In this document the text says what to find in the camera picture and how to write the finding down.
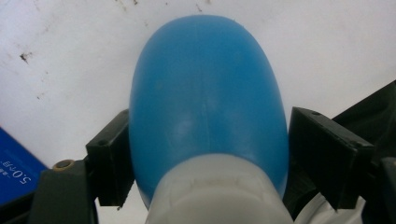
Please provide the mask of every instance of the white surface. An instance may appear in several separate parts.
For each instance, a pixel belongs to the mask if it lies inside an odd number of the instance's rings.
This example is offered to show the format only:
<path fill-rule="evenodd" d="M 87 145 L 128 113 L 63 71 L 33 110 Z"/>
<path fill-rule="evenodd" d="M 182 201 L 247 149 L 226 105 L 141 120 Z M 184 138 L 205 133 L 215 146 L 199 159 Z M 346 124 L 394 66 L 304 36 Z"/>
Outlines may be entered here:
<path fill-rule="evenodd" d="M 225 154 L 187 160 L 160 181 L 147 224 L 291 224 L 265 172 Z"/>
<path fill-rule="evenodd" d="M 83 158 L 128 107 L 149 37 L 192 14 L 226 16 L 255 36 L 287 118 L 293 105 L 332 117 L 396 79 L 395 12 L 390 0 L 0 0 L 0 125 L 48 166 Z M 99 209 L 102 223 L 142 223 L 130 194 L 118 213 Z"/>
<path fill-rule="evenodd" d="M 320 193 L 317 194 L 300 212 L 295 224 L 362 224 L 361 211 L 365 205 L 362 197 L 359 197 L 356 208 L 351 210 L 338 209 L 332 206 Z"/>

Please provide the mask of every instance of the blue rounded object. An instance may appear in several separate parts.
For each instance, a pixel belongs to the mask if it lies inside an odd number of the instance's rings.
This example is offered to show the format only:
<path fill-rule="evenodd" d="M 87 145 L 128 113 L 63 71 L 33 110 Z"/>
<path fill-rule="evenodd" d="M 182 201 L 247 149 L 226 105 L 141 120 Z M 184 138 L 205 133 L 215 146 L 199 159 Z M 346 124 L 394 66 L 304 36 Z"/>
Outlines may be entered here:
<path fill-rule="evenodd" d="M 130 141 L 147 207 L 166 172 L 210 153 L 251 161 L 279 195 L 285 190 L 288 134 L 276 79 L 254 37 L 226 18 L 181 18 L 151 37 L 134 71 Z"/>

